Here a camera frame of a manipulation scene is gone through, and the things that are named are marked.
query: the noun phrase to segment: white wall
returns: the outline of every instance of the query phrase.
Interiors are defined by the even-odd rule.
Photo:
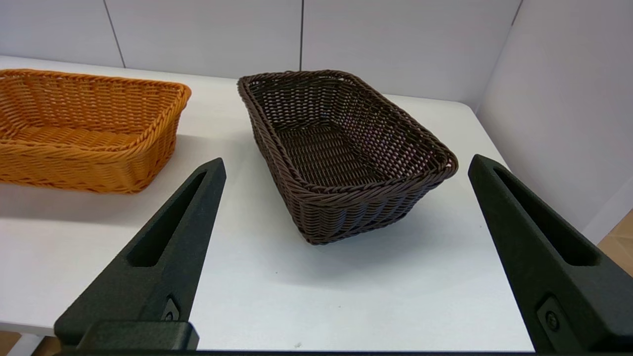
[[[478,116],[512,171],[597,243],[633,208],[633,1],[525,0]]]
[[[301,0],[106,0],[127,68],[239,78],[299,70]]]
[[[123,66],[103,0],[0,0],[0,54]]]
[[[305,0],[303,69],[341,69],[381,92],[474,110],[519,2]]]

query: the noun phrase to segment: wooden floor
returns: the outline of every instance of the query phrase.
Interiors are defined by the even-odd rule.
[[[613,228],[598,248],[633,276],[633,210]],[[0,331],[0,356],[6,356],[20,334]],[[47,336],[33,356],[52,356],[60,351],[60,341]]]
[[[633,210],[600,241],[598,248],[633,276]]]
[[[0,331],[0,356],[6,356],[13,345],[20,339],[20,334]],[[32,356],[53,356],[61,350],[60,341],[57,338],[46,336],[37,347]]]

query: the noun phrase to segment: orange wicker basket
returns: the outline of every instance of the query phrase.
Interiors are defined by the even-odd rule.
[[[138,193],[172,156],[178,83],[0,70],[0,182]]]

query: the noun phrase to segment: screw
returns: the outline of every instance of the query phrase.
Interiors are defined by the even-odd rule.
[[[558,317],[551,310],[545,313],[545,322],[547,323],[549,329],[552,331],[558,331],[558,329],[560,328]]]

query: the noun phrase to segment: basket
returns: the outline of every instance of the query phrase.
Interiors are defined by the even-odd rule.
[[[458,169],[433,134],[349,73],[263,73],[237,85],[286,207],[314,245],[397,222]]]
[[[0,70],[0,182],[138,193],[169,161],[178,83]]]

